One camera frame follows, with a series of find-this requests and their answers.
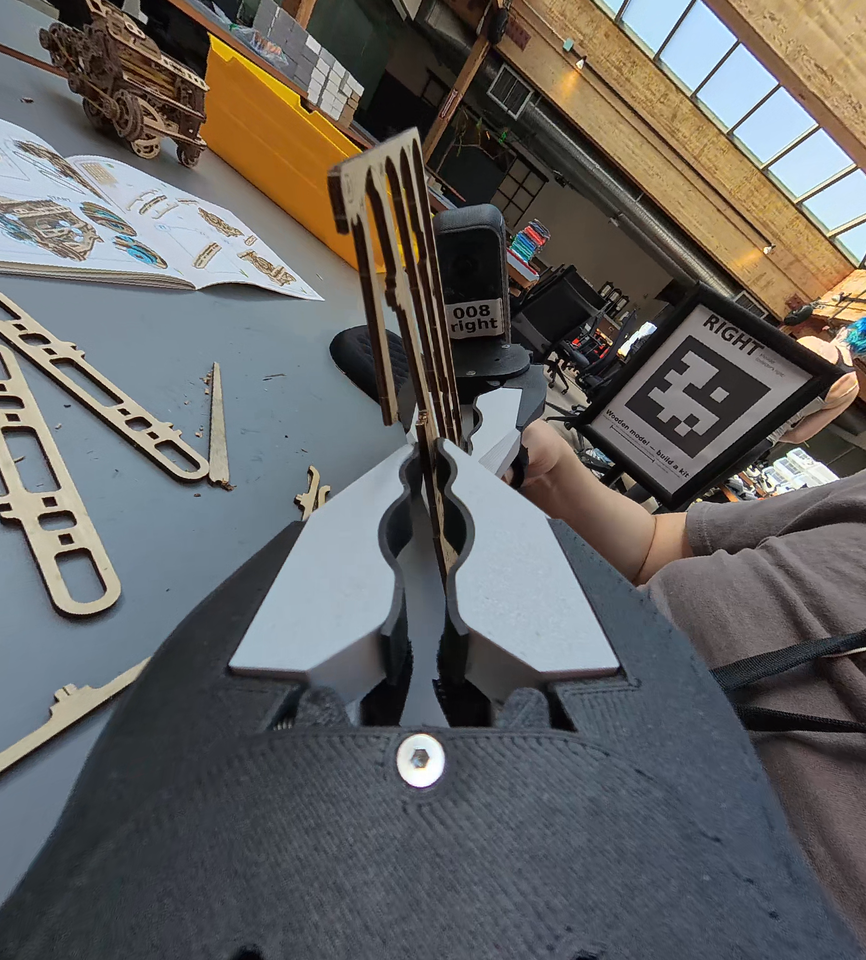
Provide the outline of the assembled wooden model vehicle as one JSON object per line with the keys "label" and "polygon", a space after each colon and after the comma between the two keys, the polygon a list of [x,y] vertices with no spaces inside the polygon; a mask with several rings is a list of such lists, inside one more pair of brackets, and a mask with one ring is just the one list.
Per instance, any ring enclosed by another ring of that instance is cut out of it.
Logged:
{"label": "assembled wooden model vehicle", "polygon": [[60,22],[39,32],[53,66],[82,98],[93,126],[126,141],[152,160],[164,139],[175,142],[180,164],[193,168],[207,145],[209,87],[203,78],[163,53],[127,13],[111,2],[87,1],[89,22],[78,29]]}

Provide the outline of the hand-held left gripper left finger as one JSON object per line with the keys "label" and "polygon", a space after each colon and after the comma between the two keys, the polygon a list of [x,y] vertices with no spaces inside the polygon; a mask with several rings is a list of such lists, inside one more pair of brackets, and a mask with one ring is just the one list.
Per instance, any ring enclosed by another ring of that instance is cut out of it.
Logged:
{"label": "hand-held left gripper left finger", "polygon": [[346,705],[394,682],[410,646],[400,555],[413,537],[412,501],[407,442],[315,510],[230,671],[330,688]]}

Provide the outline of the black office chair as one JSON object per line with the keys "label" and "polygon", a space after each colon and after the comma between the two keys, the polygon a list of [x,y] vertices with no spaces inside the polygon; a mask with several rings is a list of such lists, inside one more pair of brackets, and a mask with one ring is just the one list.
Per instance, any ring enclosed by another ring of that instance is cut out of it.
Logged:
{"label": "black office chair", "polygon": [[511,336],[549,376],[549,385],[567,389],[571,369],[591,399],[611,377],[619,351],[639,325],[635,309],[617,289],[594,290],[574,266],[550,271],[511,306]]}

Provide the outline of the model instruction booklet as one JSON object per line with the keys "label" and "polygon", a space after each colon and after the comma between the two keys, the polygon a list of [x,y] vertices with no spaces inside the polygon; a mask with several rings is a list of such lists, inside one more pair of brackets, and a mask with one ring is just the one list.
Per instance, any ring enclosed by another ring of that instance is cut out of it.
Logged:
{"label": "model instruction booklet", "polygon": [[65,157],[2,119],[0,273],[322,301],[230,211],[119,160]]}

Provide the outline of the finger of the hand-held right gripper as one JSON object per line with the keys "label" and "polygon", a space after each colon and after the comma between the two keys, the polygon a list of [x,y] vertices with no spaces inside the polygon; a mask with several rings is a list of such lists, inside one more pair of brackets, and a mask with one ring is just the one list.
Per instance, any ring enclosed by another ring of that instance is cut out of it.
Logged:
{"label": "finger of the hand-held right gripper", "polygon": [[520,388],[500,388],[481,393],[473,402],[478,415],[470,438],[470,455],[516,455],[521,431],[517,427],[522,398]]}
{"label": "finger of the hand-held right gripper", "polygon": [[503,480],[519,454],[519,437],[501,437],[480,456],[480,465]]}

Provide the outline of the person's right hand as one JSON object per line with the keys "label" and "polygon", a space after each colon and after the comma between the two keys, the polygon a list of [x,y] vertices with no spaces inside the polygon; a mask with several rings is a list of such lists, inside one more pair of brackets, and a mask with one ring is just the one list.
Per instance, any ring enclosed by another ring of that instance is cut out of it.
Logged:
{"label": "person's right hand", "polygon": [[569,440],[545,420],[537,419],[522,431],[520,449],[502,479],[522,492],[540,482],[553,482],[560,467],[576,462],[576,450]]}

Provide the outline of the black disc on pole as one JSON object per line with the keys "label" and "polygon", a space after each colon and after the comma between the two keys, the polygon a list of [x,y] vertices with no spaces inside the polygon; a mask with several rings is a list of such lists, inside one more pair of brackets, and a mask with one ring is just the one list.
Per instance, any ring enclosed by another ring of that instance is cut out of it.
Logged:
{"label": "black disc on pole", "polygon": [[847,309],[850,303],[851,297],[842,293],[834,293],[826,297],[817,298],[792,309],[782,319],[781,324],[787,328],[798,327],[810,322],[814,317],[828,321],[844,309]]}

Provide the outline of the framed marker sign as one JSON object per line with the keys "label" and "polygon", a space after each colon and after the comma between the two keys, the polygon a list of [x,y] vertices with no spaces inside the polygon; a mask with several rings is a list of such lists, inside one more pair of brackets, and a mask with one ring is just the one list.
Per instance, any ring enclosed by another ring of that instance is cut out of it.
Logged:
{"label": "framed marker sign", "polygon": [[563,422],[659,506],[678,511],[751,462],[765,438],[844,373],[698,283]]}

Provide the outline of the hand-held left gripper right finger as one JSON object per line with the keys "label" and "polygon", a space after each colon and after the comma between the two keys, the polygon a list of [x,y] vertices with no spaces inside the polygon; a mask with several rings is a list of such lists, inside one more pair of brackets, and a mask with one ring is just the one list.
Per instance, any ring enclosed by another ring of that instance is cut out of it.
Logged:
{"label": "hand-held left gripper right finger", "polygon": [[616,678],[621,666],[543,510],[449,440],[437,441],[444,581],[437,697],[489,716],[517,689]]}

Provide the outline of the white wall vent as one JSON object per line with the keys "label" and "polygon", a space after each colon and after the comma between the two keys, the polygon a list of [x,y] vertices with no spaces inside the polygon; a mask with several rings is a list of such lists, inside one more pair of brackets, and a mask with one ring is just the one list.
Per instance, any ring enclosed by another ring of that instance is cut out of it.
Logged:
{"label": "white wall vent", "polygon": [[487,88],[487,97],[511,119],[519,119],[535,90],[510,66],[502,63]]}

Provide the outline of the small wooden model piece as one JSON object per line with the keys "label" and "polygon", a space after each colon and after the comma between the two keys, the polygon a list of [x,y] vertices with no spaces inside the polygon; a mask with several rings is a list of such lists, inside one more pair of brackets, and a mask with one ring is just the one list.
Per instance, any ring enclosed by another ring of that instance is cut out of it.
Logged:
{"label": "small wooden model piece", "polygon": [[298,492],[294,497],[294,504],[301,513],[301,520],[306,522],[311,515],[323,507],[331,493],[331,486],[324,485],[319,470],[312,464],[307,468],[306,489]]}

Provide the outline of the arched wooden model panel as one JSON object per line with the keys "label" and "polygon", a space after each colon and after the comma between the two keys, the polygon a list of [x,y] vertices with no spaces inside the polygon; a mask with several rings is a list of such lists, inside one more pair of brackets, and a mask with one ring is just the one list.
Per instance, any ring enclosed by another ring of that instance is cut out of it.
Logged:
{"label": "arched wooden model panel", "polygon": [[397,320],[417,414],[415,437],[444,581],[458,554],[446,536],[441,442],[463,447],[461,402],[416,128],[334,166],[327,179],[337,232],[352,238],[383,421],[399,417],[383,306]]}

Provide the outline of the stack of coloured folders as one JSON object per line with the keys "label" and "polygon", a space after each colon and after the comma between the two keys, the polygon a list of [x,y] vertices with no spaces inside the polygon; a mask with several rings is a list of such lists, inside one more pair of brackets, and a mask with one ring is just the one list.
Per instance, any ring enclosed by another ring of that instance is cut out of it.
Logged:
{"label": "stack of coloured folders", "polygon": [[550,232],[536,220],[530,220],[511,240],[509,252],[527,266],[549,241]]}

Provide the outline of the person's right forearm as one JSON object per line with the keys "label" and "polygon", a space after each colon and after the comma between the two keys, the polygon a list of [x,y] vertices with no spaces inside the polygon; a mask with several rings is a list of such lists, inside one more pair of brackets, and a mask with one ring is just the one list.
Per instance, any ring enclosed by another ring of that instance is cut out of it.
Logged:
{"label": "person's right forearm", "polygon": [[567,443],[560,445],[558,461],[546,478],[550,515],[635,586],[643,586],[669,564],[693,557],[685,513],[650,514],[597,480]]}

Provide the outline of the slotted wooden strip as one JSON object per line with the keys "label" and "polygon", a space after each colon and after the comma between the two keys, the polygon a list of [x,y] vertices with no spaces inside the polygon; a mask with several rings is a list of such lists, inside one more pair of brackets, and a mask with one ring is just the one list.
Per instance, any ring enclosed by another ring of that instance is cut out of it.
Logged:
{"label": "slotted wooden strip", "polygon": [[[53,480],[52,489],[26,484],[9,446],[11,436],[35,441]],[[0,519],[23,530],[55,609],[72,618],[111,609],[122,595],[121,581],[19,362],[4,346],[0,346],[0,477],[5,486]],[[81,601],[71,593],[63,563],[75,558],[88,562],[100,588],[97,598]]]}
{"label": "slotted wooden strip", "polygon": [[0,340],[176,480],[195,483],[209,474],[209,462],[171,423],[151,414],[88,363],[74,343],[55,336],[1,292]]}

